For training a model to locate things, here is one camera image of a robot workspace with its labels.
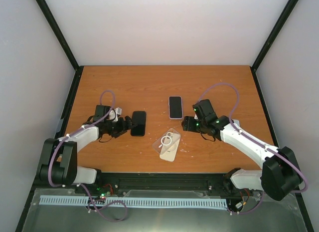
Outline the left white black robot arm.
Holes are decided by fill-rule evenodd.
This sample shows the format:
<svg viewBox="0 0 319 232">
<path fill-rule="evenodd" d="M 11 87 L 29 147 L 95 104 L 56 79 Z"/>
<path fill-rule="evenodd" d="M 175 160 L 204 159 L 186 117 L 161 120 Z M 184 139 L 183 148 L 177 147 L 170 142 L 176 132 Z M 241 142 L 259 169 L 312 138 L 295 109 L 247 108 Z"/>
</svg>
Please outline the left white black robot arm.
<svg viewBox="0 0 319 232">
<path fill-rule="evenodd" d="M 78 130 L 58 139 L 45 140 L 36 178 L 53 187 L 86 184 L 92 193 L 101 192 L 104 181 L 98 177 L 100 171 L 78 166 L 77 154 L 105 134 L 118 138 L 137 126 L 131 117 L 121 117 L 121 113 L 119 107 L 97 105 L 95 114 Z"/>
</svg>

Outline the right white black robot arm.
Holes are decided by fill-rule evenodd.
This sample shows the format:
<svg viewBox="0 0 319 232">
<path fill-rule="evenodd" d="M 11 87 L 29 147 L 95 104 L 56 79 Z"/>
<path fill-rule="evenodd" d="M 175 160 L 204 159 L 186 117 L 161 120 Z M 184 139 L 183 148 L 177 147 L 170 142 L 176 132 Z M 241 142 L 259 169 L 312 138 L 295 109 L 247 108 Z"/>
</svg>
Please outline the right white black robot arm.
<svg viewBox="0 0 319 232">
<path fill-rule="evenodd" d="M 229 144 L 259 166 L 259 170 L 236 169 L 231 172 L 229 180 L 233 187 L 264 191 L 280 201 L 306 181 L 292 149 L 267 144 L 247 133 L 229 117 L 218 117 L 208 99 L 194 104 L 193 110 L 195 115 L 184 117 L 181 123 L 184 131 L 205 134 Z"/>
</svg>

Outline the clear magsafe phone case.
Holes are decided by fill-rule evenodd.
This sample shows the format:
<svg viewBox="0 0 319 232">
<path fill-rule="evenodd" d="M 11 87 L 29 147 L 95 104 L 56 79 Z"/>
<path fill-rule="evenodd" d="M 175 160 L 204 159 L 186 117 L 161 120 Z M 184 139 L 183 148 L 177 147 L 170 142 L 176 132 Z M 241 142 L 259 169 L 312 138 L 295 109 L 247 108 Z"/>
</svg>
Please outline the clear magsafe phone case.
<svg viewBox="0 0 319 232">
<path fill-rule="evenodd" d="M 180 138 L 180 133 L 175 129 L 170 128 L 152 144 L 152 148 L 159 155 L 166 152 L 172 152 L 178 148 Z"/>
</svg>

